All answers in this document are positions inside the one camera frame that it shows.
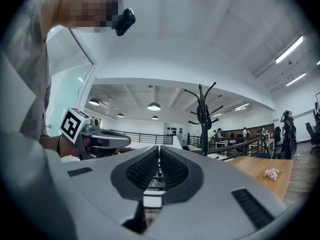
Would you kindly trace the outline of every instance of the person standing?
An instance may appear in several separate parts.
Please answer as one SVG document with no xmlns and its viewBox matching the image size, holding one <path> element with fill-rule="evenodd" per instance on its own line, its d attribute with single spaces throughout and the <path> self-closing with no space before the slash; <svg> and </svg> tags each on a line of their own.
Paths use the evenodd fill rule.
<svg viewBox="0 0 320 240">
<path fill-rule="evenodd" d="M 243 134 L 243 137 L 246 138 L 246 137 L 249 137 L 249 136 L 247 136 L 247 135 L 248 135 L 248 134 L 250 135 L 251 133 L 247 130 L 246 127 L 244 127 L 242 134 Z"/>
</svg>

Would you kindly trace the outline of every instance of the wooden table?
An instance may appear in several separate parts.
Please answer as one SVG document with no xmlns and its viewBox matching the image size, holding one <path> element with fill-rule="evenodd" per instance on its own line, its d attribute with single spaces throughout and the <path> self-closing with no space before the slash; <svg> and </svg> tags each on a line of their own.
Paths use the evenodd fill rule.
<svg viewBox="0 0 320 240">
<path fill-rule="evenodd" d="M 293 160 L 241 156 L 228 163 L 263 184 L 279 198 L 285 198 L 294 163 Z M 264 176 L 265 171 L 272 168 L 280 171 L 276 180 Z"/>
</svg>

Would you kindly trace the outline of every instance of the vent slot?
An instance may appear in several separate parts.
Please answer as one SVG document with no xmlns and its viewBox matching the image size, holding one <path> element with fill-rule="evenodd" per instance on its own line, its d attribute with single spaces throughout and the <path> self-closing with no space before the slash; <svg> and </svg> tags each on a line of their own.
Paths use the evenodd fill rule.
<svg viewBox="0 0 320 240">
<path fill-rule="evenodd" d="M 68 174 L 70 177 L 78 176 L 81 174 L 86 174 L 88 172 L 92 172 L 92 169 L 89 167 L 83 167 L 83 168 L 76 169 L 76 170 L 68 170 Z"/>
<path fill-rule="evenodd" d="M 245 188 L 231 193 L 258 230 L 273 221 L 273 216 Z"/>
</svg>

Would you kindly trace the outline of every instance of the wooden floor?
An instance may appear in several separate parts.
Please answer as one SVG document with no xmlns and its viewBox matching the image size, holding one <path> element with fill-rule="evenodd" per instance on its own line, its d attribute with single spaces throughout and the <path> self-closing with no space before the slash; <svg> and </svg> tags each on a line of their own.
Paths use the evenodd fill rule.
<svg viewBox="0 0 320 240">
<path fill-rule="evenodd" d="M 307 199 L 320 175 L 320 159 L 317 159 L 317 150 L 310 154 L 311 148 L 310 142 L 300 143 L 296 151 L 300 155 L 292 156 L 291 178 L 283 200 L 287 206 Z"/>
</svg>

